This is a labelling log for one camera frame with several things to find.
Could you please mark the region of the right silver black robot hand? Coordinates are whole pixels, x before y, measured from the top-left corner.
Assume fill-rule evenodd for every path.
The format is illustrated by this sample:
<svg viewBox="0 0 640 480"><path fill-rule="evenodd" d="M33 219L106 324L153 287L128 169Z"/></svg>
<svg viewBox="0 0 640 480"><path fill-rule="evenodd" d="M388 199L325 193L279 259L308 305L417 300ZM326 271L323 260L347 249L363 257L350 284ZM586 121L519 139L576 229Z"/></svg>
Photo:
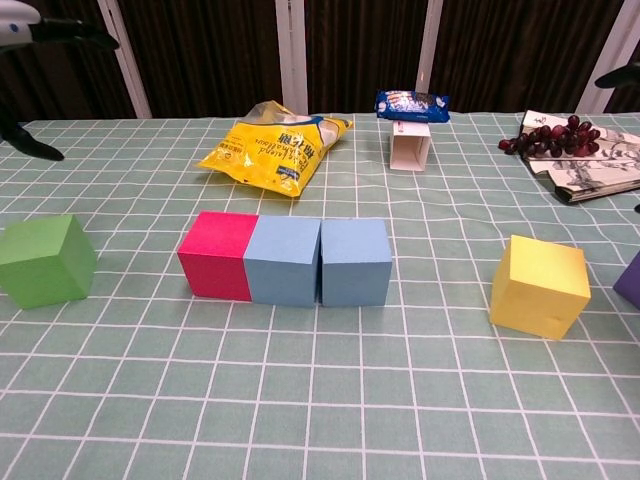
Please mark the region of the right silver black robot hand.
<svg viewBox="0 0 640 480"><path fill-rule="evenodd" d="M615 89L638 85L639 79L640 63L631 62L600 76L595 80L595 85L601 89Z"/></svg>

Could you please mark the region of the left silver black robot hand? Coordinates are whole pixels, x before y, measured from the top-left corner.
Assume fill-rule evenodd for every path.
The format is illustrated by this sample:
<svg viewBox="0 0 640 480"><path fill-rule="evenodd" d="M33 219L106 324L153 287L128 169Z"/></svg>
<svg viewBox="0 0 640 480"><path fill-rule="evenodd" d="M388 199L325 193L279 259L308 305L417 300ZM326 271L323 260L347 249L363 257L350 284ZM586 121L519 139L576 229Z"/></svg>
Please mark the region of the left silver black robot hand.
<svg viewBox="0 0 640 480"><path fill-rule="evenodd" d="M26 20L1 22L2 54L33 43L71 43L84 40L105 50L117 50L120 47L119 42L109 33L80 20L43 18L38 23ZM36 140L24 129L4 102L1 102L1 139L30 157L49 161L64 159L59 150Z"/></svg>

